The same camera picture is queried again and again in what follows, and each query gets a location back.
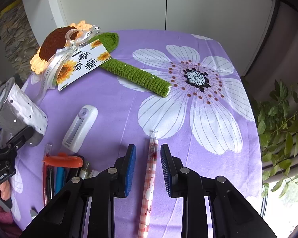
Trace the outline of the white ribbon bow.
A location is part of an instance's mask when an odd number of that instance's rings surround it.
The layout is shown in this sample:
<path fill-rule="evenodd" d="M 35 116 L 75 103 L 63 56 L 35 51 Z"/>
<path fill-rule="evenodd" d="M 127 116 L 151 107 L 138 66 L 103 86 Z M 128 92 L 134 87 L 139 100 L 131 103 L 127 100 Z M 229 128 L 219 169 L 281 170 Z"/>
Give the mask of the white ribbon bow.
<path fill-rule="evenodd" d="M 64 48 L 57 50 L 57 52 L 49 59 L 45 70 L 42 73 L 41 87 L 38 95 L 34 99 L 36 105 L 40 105 L 43 101 L 47 90 L 54 89 L 57 86 L 57 77 L 63 65 L 72 57 L 75 51 L 88 44 L 88 42 L 101 33 L 101 28 L 98 25 L 92 25 L 87 30 L 82 31 L 82 35 L 71 40 L 71 35 L 78 33 L 78 29 L 69 30 L 66 35 L 66 44 Z"/>

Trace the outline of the black pen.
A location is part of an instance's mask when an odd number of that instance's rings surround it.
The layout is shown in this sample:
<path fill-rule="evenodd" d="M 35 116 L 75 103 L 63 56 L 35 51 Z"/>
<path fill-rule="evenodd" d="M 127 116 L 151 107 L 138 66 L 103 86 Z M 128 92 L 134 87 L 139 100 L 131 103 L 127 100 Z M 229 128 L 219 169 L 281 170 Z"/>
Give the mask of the black pen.
<path fill-rule="evenodd" d="M 54 196 L 54 168 L 47 168 L 47 197 L 51 201 Z"/>

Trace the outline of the green leafy plant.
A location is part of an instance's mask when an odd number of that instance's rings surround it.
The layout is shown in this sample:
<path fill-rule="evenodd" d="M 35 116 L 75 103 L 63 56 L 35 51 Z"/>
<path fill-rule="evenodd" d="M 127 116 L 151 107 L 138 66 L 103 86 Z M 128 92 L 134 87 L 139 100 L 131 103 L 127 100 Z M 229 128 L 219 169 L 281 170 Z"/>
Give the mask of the green leafy plant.
<path fill-rule="evenodd" d="M 298 84 L 287 86 L 274 81 L 269 98 L 258 101 L 250 96 L 251 108 L 259 135 L 262 167 L 262 196 L 275 192 L 284 184 L 279 195 L 286 194 L 295 178 L 290 176 L 293 160 L 298 155 Z"/>

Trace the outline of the crocheted sunflower with green stem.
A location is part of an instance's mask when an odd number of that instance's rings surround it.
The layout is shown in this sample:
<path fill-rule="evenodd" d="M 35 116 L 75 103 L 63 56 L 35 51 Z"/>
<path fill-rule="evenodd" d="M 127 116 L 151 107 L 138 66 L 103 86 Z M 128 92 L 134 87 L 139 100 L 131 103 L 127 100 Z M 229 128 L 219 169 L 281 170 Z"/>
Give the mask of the crocheted sunflower with green stem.
<path fill-rule="evenodd" d="M 98 67 L 161 97 L 167 97 L 171 88 L 167 81 L 111 56 L 118 43 L 117 33 L 102 33 L 99 26 L 87 24 L 83 20 L 55 29 L 30 61 L 31 70 L 41 75 L 36 103 L 43 100 L 47 90 L 63 90 Z"/>

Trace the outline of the grey perforated pen holder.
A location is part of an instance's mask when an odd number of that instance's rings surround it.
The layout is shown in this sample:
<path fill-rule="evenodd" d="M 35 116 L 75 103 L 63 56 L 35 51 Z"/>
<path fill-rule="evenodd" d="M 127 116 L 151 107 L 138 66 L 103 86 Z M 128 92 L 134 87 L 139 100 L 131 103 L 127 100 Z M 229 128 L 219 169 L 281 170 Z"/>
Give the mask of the grey perforated pen holder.
<path fill-rule="evenodd" d="M 0 87 L 0 128 L 15 135 L 27 126 L 34 129 L 29 144 L 37 146 L 46 133 L 48 117 L 11 77 Z"/>

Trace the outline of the pink checked bunny pen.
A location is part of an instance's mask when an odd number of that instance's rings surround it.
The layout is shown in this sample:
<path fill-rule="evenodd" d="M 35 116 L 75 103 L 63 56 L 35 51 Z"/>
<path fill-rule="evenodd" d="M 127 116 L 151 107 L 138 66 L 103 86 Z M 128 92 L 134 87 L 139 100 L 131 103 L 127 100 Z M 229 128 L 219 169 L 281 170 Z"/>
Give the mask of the pink checked bunny pen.
<path fill-rule="evenodd" d="M 138 237 L 148 237 L 158 158 L 157 132 L 158 131 L 153 130 L 150 135 Z"/>

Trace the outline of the stack of papers and books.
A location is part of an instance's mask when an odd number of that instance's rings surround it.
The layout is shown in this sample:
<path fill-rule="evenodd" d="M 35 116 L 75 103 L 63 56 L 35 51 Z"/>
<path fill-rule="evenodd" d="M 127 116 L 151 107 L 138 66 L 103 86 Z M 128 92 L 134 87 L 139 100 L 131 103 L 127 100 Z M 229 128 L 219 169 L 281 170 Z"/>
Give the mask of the stack of papers and books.
<path fill-rule="evenodd" d="M 30 27 L 22 0 L 16 0 L 0 11 L 0 36 L 5 57 L 15 73 L 24 81 L 32 70 L 30 59 L 39 49 L 39 44 Z"/>

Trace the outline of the white correction tape dispenser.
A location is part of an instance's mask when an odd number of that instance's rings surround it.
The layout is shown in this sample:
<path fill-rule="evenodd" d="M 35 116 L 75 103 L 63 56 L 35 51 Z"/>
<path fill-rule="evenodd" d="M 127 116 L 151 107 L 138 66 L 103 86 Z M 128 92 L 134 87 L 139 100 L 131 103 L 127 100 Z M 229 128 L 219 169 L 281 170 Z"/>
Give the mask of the white correction tape dispenser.
<path fill-rule="evenodd" d="M 92 105 L 83 106 L 66 132 L 62 146 L 68 149 L 71 154 L 78 153 L 97 116 L 96 107 Z"/>

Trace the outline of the purple floral tablecloth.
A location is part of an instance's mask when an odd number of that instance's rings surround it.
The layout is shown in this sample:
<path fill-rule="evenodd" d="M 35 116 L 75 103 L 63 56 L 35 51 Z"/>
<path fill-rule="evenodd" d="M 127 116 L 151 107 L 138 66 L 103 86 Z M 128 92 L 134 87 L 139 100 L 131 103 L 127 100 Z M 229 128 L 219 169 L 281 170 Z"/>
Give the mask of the purple floral tablecloth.
<path fill-rule="evenodd" d="M 184 166 L 199 175 L 222 175 L 255 208 L 261 204 L 261 164 L 257 127 L 240 77 L 215 40 L 178 32 L 119 31 L 112 57 L 156 75 L 172 85 L 160 97 L 96 68 L 62 91 L 48 90 L 41 109 L 47 132 L 36 147 L 24 146 L 12 177 L 15 222 L 25 229 L 30 210 L 43 208 L 45 146 L 62 150 L 62 140 L 84 105 L 98 110 L 79 154 L 103 171 L 136 147 L 132 189 L 114 202 L 116 237 L 136 237 L 144 191 L 150 135 Z"/>

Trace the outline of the blue pen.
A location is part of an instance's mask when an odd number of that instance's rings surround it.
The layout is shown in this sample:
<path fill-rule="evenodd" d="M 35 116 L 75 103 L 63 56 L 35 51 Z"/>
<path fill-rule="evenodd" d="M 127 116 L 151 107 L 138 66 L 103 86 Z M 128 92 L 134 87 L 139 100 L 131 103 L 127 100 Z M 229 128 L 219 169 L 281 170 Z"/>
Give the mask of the blue pen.
<path fill-rule="evenodd" d="M 63 167 L 58 167 L 56 170 L 56 180 L 55 180 L 55 194 L 57 194 L 65 184 L 66 169 Z"/>

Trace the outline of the white sunflower greeting card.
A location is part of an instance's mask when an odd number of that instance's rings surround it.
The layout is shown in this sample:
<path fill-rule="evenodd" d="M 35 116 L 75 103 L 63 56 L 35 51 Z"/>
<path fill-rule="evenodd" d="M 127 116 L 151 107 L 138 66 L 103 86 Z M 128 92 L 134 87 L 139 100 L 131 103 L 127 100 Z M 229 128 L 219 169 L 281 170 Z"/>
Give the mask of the white sunflower greeting card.
<path fill-rule="evenodd" d="M 111 58 L 110 53 L 99 39 L 79 48 L 63 65 L 57 77 L 58 91 L 63 90 Z"/>

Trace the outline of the white bookshelf cabinet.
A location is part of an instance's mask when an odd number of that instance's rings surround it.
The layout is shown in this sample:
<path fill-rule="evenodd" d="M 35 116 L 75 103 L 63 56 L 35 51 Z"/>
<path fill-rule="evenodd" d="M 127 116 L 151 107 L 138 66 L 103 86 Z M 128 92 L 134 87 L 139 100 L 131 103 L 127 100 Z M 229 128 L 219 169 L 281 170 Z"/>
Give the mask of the white bookshelf cabinet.
<path fill-rule="evenodd" d="M 250 69 L 271 22 L 273 0 L 22 0 L 39 44 L 85 20 L 104 31 L 158 29 L 218 41 L 240 75 Z"/>

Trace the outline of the orange utility knife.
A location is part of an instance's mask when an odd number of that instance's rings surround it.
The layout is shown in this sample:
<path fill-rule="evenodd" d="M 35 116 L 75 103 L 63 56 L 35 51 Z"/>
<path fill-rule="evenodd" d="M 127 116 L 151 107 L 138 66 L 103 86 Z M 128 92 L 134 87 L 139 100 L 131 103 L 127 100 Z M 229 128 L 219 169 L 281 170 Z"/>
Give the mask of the orange utility knife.
<path fill-rule="evenodd" d="M 59 153 L 57 156 L 45 156 L 45 165 L 63 168 L 80 168 L 83 166 L 83 159 L 79 156 L 69 156 L 66 153 Z"/>

